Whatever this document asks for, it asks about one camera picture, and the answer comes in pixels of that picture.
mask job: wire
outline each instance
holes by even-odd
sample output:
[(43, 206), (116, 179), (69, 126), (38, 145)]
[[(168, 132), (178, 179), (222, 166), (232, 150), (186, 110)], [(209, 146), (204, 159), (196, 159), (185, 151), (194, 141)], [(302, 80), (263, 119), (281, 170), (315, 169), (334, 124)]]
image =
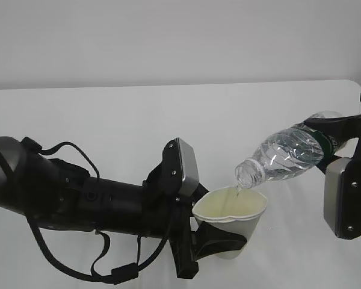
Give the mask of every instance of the wire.
[(88, 161), (88, 163), (91, 165), (91, 167), (93, 168), (93, 170), (95, 171), (96, 174), (96, 179), (97, 182), (99, 182), (100, 179), (100, 173), (98, 171), (98, 169), (96, 168), (96, 166), (94, 165), (94, 163), (90, 160), (90, 158), (84, 153), (84, 151), (82, 151), (76, 144), (71, 143), (69, 141), (64, 141), (62, 143), (57, 144), (56, 146), (50, 148), (50, 149), (42, 149), (40, 150), (40, 154), (42, 155), (53, 155), (54, 153), (56, 153), (59, 149), (61, 149), (63, 146), (71, 146), (73, 148), (75, 148), (84, 158), (86, 161)]
[(168, 240), (168, 237), (170, 236), (171, 228), (173, 225), (173, 214), (171, 213), (171, 211), (172, 210), (169, 210), (170, 216), (168, 218), (166, 231), (162, 237), (162, 240), (159, 242), (158, 247), (156, 247), (155, 251), (151, 254), (151, 256), (148, 257), (147, 260), (145, 260), (145, 262), (138, 265), (139, 272), (142, 271), (143, 269), (145, 269), (148, 265), (150, 265), (156, 259), (156, 257), (158, 257), (158, 255), (162, 252), (162, 250)]
[(137, 237), (137, 243), (138, 243), (137, 264), (139, 264), (139, 261), (140, 261), (141, 239), (142, 239), (142, 236), (141, 236), (141, 235), (138, 235), (138, 237)]

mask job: bottle label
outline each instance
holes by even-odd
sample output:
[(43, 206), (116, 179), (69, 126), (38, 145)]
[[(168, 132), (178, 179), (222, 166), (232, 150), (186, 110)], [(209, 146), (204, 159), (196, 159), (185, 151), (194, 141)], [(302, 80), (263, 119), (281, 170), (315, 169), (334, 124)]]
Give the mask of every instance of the bottle label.
[(306, 131), (316, 141), (318, 141), (318, 143), (321, 146), (322, 151), (324, 153), (324, 158), (328, 158), (328, 157), (334, 155), (345, 144), (344, 141), (337, 140), (336, 138), (332, 137), (331, 135), (326, 135), (320, 131), (312, 129), (312, 128), (308, 127), (307, 125), (305, 125), (303, 122), (297, 123), (296, 125), (292, 126), (292, 128)]

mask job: table surface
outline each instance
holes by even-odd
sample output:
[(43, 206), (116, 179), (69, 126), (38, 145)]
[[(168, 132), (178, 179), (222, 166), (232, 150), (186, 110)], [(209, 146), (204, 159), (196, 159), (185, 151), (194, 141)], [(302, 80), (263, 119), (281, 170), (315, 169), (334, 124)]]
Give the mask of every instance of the table surface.
[[(61, 141), (81, 147), (101, 177), (140, 184), (161, 161), (164, 145), (182, 137), (196, 153), (200, 182), (214, 190), (235, 184), (233, 170), (265, 137), (317, 111), (359, 114), (361, 87), (351, 81), (0, 90), (0, 135), (29, 136), (45, 148)], [(342, 155), (351, 155), (351, 141)], [(88, 169), (73, 150), (57, 154)], [(361, 288), (361, 237), (337, 239), (322, 217), (324, 176), (258, 188), (269, 198), (249, 244), (234, 260), (209, 256), (190, 281), (177, 279), (170, 248), (140, 277), (119, 288)], [(89, 273), (102, 249), (93, 233), (43, 231), (55, 256)], [(141, 259), (156, 239), (144, 239)], [(134, 236), (111, 234), (97, 268), (131, 263)], [(76, 281), (44, 259), (26, 220), (0, 209), (0, 288), (113, 288)]]

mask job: white paper cup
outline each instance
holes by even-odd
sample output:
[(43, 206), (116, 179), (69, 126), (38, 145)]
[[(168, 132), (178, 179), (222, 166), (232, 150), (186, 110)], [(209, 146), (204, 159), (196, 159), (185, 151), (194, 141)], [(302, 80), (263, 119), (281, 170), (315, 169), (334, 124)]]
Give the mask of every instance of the white paper cup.
[[(220, 230), (245, 236), (249, 241), (266, 207), (267, 198), (261, 193), (247, 188), (238, 192), (236, 188), (228, 187), (205, 194), (194, 205), (193, 214), (198, 224), (205, 221)], [(244, 247), (216, 255), (233, 259)]]

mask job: clear plastic bottle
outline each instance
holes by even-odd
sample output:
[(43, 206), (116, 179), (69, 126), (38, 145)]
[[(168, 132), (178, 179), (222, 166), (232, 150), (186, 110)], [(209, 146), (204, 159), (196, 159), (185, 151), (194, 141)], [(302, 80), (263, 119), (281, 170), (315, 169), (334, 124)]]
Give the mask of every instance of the clear plastic bottle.
[[(335, 111), (323, 111), (310, 118), (342, 117)], [(345, 143), (298, 123), (269, 136), (251, 158), (235, 169), (239, 188), (252, 188), (265, 181), (278, 181), (301, 175), (329, 157)]]

